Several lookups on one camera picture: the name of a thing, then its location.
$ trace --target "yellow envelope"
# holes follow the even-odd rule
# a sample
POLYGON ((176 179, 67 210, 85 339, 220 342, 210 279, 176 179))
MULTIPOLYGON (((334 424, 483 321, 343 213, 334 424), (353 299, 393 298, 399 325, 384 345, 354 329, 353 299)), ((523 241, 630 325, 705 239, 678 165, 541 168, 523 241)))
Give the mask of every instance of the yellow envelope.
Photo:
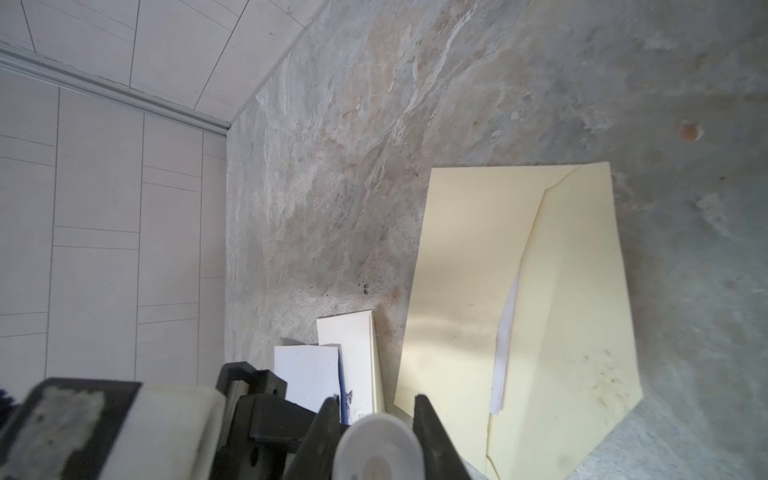
POLYGON ((412 415, 418 393, 458 453, 499 480, 561 480, 640 401, 607 163, 432 170, 395 404, 412 415))

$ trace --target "gray marble surface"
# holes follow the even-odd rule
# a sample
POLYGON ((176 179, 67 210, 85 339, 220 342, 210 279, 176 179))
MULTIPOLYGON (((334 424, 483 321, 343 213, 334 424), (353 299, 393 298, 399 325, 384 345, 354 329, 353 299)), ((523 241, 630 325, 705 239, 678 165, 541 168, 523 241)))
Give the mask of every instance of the gray marble surface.
POLYGON ((759 0, 330 0, 230 130, 227 359, 376 309, 403 417, 430 169, 610 161, 646 398, 572 478, 768 478, 766 25, 759 0))

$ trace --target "gray metal trim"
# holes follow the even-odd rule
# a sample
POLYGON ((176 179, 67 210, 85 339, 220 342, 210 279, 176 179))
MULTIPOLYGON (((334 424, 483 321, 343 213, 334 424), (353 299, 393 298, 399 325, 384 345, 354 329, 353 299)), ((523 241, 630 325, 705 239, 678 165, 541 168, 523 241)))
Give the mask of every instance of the gray metal trim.
POLYGON ((216 134, 226 135, 231 126, 229 122, 145 94, 112 80, 85 73, 77 68, 3 41, 0 41, 0 68, 70 90, 119 101, 131 107, 150 111, 216 134))

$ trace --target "envelope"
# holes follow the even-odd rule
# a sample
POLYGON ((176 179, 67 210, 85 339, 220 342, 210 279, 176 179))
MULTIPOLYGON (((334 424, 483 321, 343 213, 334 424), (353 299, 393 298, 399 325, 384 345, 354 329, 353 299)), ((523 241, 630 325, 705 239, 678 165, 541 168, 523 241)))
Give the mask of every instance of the envelope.
POLYGON ((609 164, 432 169, 395 404, 419 393, 498 480, 562 480, 640 401, 609 164))

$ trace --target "stack of envelopes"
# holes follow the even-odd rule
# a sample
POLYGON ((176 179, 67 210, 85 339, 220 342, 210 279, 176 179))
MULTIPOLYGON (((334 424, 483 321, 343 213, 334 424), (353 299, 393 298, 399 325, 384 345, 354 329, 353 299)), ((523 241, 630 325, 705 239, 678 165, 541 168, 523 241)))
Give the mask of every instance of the stack of envelopes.
POLYGON ((562 480, 640 401, 607 163, 432 170, 395 404, 419 393, 498 480, 562 480))

